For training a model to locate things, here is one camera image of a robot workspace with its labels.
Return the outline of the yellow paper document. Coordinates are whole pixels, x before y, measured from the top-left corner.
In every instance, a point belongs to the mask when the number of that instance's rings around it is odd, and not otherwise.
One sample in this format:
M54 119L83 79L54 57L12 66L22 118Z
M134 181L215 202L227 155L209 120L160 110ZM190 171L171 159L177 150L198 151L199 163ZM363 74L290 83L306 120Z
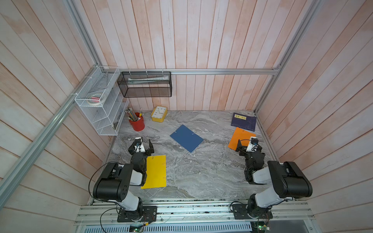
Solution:
M147 179L141 189L166 187L166 156L149 156L147 158Z

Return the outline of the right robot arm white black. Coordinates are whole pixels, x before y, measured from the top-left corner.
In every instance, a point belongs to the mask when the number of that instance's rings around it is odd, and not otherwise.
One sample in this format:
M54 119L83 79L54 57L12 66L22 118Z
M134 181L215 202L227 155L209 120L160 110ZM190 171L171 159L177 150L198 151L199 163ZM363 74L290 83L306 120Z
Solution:
M248 217L271 217L273 206L312 195L310 181L295 162L268 161L264 166L265 154L256 137L250 138L247 146L238 140L236 152L245 158L244 175L249 184L271 184L264 191L250 196L246 206Z

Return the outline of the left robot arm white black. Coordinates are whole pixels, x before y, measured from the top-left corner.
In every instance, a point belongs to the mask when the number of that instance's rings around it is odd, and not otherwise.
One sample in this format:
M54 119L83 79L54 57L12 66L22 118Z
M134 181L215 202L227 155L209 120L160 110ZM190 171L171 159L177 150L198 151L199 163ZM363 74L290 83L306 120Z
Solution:
M98 201L115 203L119 206L119 218L125 221L144 220L142 199L129 191L130 186L144 186L147 179L147 158L154 153L149 142L146 149L142 138L136 138L128 149L129 164L108 162L97 179L92 197Z

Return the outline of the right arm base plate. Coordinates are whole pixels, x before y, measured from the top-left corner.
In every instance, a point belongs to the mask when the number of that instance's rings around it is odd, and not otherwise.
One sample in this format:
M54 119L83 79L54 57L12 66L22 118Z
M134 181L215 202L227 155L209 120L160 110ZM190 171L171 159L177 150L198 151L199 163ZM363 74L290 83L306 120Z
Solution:
M239 219L272 219L270 208L254 207L248 204L234 203L230 206L236 220Z

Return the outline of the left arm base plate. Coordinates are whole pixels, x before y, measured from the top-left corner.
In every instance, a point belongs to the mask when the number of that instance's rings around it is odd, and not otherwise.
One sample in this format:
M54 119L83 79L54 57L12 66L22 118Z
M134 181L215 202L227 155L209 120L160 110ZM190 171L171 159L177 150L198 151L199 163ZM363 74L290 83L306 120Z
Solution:
M123 208L120 208L117 222L152 223L156 221L156 214L156 206L140 206L136 211L126 211Z

